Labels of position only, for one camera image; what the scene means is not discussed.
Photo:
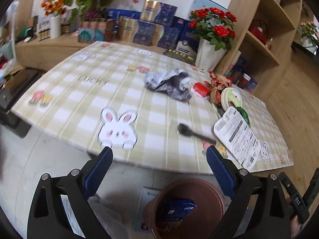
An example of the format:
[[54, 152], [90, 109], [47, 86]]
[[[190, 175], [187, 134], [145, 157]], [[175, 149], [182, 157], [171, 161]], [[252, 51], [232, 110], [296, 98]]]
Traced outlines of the right hand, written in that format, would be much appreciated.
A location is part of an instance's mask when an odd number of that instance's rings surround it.
[[295, 238], [301, 230], [301, 224], [298, 220], [297, 215], [290, 220], [290, 230], [291, 230], [291, 238]]

